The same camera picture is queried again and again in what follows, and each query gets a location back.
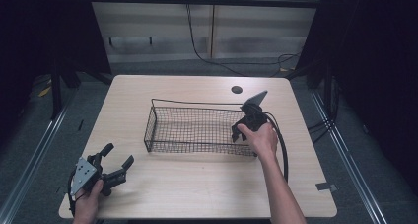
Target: gray floor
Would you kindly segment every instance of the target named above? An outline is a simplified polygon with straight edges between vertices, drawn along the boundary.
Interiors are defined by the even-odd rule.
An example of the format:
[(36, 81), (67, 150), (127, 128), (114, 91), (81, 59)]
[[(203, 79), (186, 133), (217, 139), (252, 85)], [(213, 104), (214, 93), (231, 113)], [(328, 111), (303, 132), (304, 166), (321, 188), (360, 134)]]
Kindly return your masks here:
[[(275, 57), (217, 59), (222, 62), (274, 62)], [(283, 68), (295, 65), (295, 60), (284, 63)], [(152, 62), (112, 62), (113, 74), (159, 74), (159, 75), (213, 75), (236, 76), (222, 66), (208, 65), (197, 59), (177, 59)], [(278, 70), (278, 65), (228, 65), (247, 76), (266, 77)], [(289, 71), (281, 71), (284, 76)], [(108, 86), (81, 74), (81, 87), (46, 153), (35, 179), (25, 196), (13, 223), (70, 223), (58, 216), (58, 207), (63, 200), (69, 173), (82, 153), (93, 129), (105, 99)], [(305, 84), (305, 78), (291, 81), (301, 112), (307, 126), (320, 121), (312, 98), (312, 92)], [(39, 98), (37, 93), (43, 85), (33, 89), (30, 102), (21, 118), (19, 126), (8, 146), (0, 154), (0, 204), (6, 200), (26, 163), (34, 152), (51, 115), (51, 95)], [(64, 87), (65, 95), (72, 92)], [(341, 98), (337, 126), (341, 131), (351, 155), (367, 181), (372, 193), (386, 217), (387, 223), (418, 223), (418, 198), (414, 196), (402, 176), (382, 154), (376, 140), (364, 133), (362, 122), (355, 112)], [(316, 139), (321, 132), (313, 133)], [(330, 184), (338, 187), (333, 193), (338, 214), (333, 218), (308, 218), (309, 223), (373, 223), (354, 183), (335, 149), (332, 139), (325, 135), (314, 145), (325, 176)], [(128, 220), (105, 223), (127, 223)], [(219, 221), (200, 221), (219, 223)], [(228, 220), (225, 223), (260, 223), (261, 220)], [(144, 220), (139, 223), (178, 223), (175, 221)]]

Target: black hole on table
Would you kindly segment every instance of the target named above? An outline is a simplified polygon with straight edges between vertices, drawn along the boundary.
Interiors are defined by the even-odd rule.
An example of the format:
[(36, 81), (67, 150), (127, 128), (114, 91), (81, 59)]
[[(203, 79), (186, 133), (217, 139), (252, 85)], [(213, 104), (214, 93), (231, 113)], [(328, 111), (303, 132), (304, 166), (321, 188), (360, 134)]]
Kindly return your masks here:
[(234, 87), (231, 89), (231, 91), (233, 91), (233, 93), (235, 93), (235, 94), (240, 94), (240, 93), (242, 93), (242, 92), (243, 92), (243, 88), (242, 88), (242, 87), (240, 87), (240, 86), (234, 86)]

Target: human arm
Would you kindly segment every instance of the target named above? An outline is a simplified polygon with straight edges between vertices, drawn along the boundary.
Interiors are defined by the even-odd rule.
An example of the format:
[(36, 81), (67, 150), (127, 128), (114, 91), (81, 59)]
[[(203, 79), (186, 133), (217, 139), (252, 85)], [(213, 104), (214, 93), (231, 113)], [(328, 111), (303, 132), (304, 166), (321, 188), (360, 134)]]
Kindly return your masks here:
[(103, 180), (96, 181), (90, 193), (80, 189), (76, 193), (76, 212), (73, 224), (92, 224), (98, 214), (98, 198), (104, 186)]
[(270, 203), (271, 222), (306, 223), (304, 214), (280, 170), (276, 157), (277, 133), (272, 124), (264, 123), (256, 132), (249, 130), (244, 124), (239, 124), (238, 129), (246, 136), (250, 148), (261, 162)]

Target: human hand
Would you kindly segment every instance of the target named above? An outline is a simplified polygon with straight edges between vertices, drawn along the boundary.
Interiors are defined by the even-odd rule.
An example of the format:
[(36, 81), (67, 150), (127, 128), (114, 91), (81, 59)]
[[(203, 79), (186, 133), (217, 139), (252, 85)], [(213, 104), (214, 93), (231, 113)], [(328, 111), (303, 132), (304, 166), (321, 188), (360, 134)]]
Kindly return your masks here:
[(80, 189), (76, 193), (76, 212), (73, 224), (94, 223), (98, 214), (98, 198), (104, 186), (103, 180), (97, 180), (90, 193)]
[(237, 128), (248, 139), (249, 147), (256, 153), (260, 160), (266, 157), (276, 158), (277, 133), (270, 122), (266, 122), (258, 129), (251, 131), (246, 125), (238, 124)]

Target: person's left hand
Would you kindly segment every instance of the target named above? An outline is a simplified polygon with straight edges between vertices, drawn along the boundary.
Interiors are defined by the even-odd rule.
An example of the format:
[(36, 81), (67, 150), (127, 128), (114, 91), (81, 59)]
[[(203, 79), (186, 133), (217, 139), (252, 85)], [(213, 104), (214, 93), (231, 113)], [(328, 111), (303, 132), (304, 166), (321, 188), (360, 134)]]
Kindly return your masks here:
[(97, 180), (90, 193), (80, 189), (76, 193), (76, 212), (73, 224), (94, 223), (98, 214), (99, 194), (104, 186), (104, 181)]

